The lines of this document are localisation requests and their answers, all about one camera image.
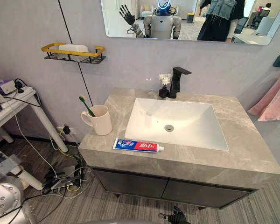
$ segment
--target power adapter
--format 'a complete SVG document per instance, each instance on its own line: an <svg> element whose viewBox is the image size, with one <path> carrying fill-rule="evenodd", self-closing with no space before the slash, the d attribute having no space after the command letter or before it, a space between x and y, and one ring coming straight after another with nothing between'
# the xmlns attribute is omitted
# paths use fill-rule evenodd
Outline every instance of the power adapter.
<svg viewBox="0 0 280 224"><path fill-rule="evenodd" d="M70 134L70 127L68 127L67 125L64 125L64 128L62 129L62 131L65 134Z"/></svg>

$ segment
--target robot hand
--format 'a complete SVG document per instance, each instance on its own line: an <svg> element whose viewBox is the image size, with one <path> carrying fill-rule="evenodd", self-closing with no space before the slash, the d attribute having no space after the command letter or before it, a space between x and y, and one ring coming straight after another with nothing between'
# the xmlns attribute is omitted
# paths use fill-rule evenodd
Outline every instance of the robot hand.
<svg viewBox="0 0 280 224"><path fill-rule="evenodd" d="M171 224L191 224L187 222L187 219L180 208L174 206L173 214L168 216L160 213L159 218L168 220Z"/></svg>
<svg viewBox="0 0 280 224"><path fill-rule="evenodd" d="M126 5L125 7L121 5L119 13L121 16L125 19L125 21L129 25L133 25L135 23L135 15L131 15L130 11L127 9Z"/></svg>

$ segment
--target black faucet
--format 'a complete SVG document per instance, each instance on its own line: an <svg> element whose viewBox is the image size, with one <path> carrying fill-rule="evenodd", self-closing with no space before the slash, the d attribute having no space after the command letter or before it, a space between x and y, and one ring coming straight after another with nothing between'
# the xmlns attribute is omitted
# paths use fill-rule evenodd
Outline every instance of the black faucet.
<svg viewBox="0 0 280 224"><path fill-rule="evenodd" d="M171 85L170 85L170 92L168 97L171 99L175 99L176 98L176 93L181 91L181 85L180 85L180 79L181 79L181 75L188 75L188 74L192 74L192 72L185 70L181 67L175 67L173 68L173 76L172 76L172 80L171 80Z"/></svg>

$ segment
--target electrical outlet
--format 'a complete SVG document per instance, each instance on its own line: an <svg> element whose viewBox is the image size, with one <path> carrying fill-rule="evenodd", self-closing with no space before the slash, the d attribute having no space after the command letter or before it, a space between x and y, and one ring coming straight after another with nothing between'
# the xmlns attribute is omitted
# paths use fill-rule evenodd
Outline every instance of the electrical outlet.
<svg viewBox="0 0 280 224"><path fill-rule="evenodd" d="M62 131L63 128L64 128L64 126L63 127L56 127L57 132L58 133L60 133L60 132L63 133L63 131ZM70 134L76 134L76 130L73 127L70 127Z"/></svg>

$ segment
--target black skirt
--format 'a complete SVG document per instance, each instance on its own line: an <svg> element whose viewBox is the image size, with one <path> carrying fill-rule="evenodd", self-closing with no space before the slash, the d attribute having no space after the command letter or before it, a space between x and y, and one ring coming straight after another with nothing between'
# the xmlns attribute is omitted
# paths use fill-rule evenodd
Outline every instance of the black skirt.
<svg viewBox="0 0 280 224"><path fill-rule="evenodd" d="M230 29L230 20L216 15L206 15L205 22L198 35L198 41L225 42Z"/></svg>

